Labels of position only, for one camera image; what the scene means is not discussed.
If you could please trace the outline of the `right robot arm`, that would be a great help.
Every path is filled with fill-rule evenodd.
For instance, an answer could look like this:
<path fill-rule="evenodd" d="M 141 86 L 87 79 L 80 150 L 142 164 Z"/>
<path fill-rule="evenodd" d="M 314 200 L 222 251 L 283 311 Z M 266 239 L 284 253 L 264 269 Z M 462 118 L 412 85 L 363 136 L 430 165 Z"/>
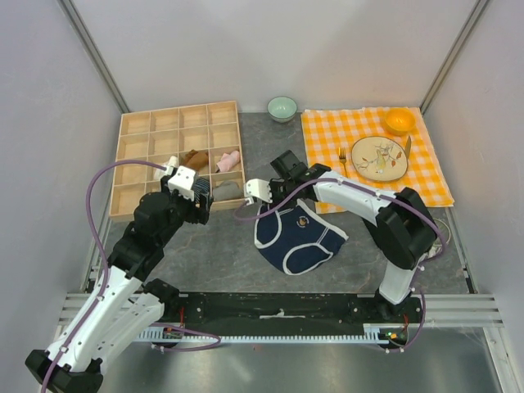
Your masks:
<path fill-rule="evenodd" d="M 442 238 L 419 194 L 409 187 L 392 192 L 364 185 L 322 164 L 309 167 L 290 150 L 271 166 L 278 175 L 269 182 L 273 206 L 311 200 L 341 207 L 363 220 L 387 259 L 374 309 L 380 320 L 396 321 L 404 313 L 418 266 L 432 258 L 430 250 Z"/>

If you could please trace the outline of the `navy blue underwear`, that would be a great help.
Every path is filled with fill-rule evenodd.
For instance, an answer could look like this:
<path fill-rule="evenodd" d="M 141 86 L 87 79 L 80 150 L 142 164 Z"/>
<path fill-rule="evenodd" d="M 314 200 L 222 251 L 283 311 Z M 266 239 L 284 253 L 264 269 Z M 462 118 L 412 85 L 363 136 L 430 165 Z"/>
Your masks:
<path fill-rule="evenodd" d="M 286 275 L 297 276 L 318 268 L 347 240 L 346 232 L 322 219 L 303 201 L 255 221 L 256 249 Z"/>

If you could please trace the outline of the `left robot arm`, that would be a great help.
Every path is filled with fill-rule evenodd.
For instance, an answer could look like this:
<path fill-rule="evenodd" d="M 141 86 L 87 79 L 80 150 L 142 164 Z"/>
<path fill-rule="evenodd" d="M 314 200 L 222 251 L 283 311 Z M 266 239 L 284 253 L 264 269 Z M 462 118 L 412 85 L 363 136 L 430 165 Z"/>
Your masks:
<path fill-rule="evenodd" d="M 179 192 L 142 197 L 133 221 L 115 244 L 102 274 L 61 338 L 46 350 L 32 350 L 25 365 L 44 392 L 96 392 L 111 364 L 148 325 L 177 318 L 178 291 L 156 279 L 137 302 L 120 311 L 164 257 L 164 248 L 184 223 L 206 224 L 212 198 L 188 200 Z"/>

